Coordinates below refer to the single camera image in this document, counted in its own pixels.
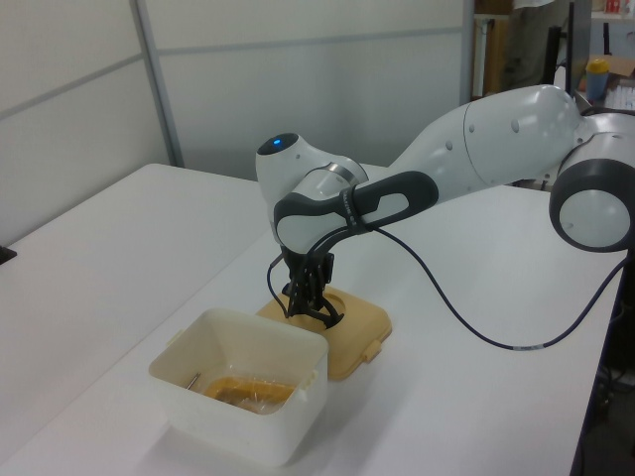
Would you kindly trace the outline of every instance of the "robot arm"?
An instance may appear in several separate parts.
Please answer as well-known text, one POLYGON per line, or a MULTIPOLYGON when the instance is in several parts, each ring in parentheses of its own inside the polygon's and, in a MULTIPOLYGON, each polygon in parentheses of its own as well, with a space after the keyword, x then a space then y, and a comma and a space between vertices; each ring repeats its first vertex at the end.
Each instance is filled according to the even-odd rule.
POLYGON ((259 149, 256 171, 290 268, 290 314, 323 304, 320 289, 332 267, 327 252, 337 241, 484 188, 541 178, 563 161, 550 203, 557 232, 587 251, 632 247, 632 151, 635 117, 581 117, 553 86, 450 111, 373 181, 351 159, 319 151, 295 134, 274 137, 259 149))

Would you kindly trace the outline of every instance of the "yellow lid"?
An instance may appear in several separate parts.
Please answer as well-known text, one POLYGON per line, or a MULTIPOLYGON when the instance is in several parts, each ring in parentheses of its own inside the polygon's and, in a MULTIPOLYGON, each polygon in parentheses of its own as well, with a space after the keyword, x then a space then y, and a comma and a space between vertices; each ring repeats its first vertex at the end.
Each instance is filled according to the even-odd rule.
POLYGON ((608 61, 603 58, 596 58, 588 62, 586 65, 588 72, 594 72, 596 74, 602 74, 608 72, 608 61))

